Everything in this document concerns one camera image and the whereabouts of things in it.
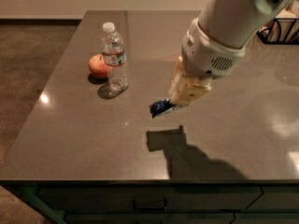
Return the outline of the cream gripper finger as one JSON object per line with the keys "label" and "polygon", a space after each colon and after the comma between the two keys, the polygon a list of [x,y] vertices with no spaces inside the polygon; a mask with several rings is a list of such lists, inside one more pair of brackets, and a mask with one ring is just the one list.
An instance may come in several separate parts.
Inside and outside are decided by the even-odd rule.
{"label": "cream gripper finger", "polygon": [[187,105],[199,99],[211,90],[212,78],[200,78],[182,75],[179,80],[177,93],[171,97],[173,105]]}
{"label": "cream gripper finger", "polygon": [[171,79],[171,86],[169,89],[170,97],[173,97],[177,93],[178,84],[181,77],[181,68],[182,68],[182,58],[178,57],[177,64]]}

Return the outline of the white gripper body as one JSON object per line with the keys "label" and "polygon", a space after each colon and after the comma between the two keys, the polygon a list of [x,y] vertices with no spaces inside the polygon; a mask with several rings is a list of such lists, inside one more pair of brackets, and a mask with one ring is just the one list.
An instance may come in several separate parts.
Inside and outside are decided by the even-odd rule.
{"label": "white gripper body", "polygon": [[194,19],[183,37],[181,56],[187,73],[197,77],[226,77],[245,56],[245,49],[235,49],[210,38]]}

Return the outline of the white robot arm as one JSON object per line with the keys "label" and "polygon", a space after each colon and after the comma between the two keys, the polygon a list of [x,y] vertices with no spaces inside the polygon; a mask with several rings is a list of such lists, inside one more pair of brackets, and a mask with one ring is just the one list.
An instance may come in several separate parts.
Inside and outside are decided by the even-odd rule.
{"label": "white robot arm", "polygon": [[169,96],[187,105],[211,90],[245,56],[259,28],[273,20],[290,0],[208,0],[183,38]]}

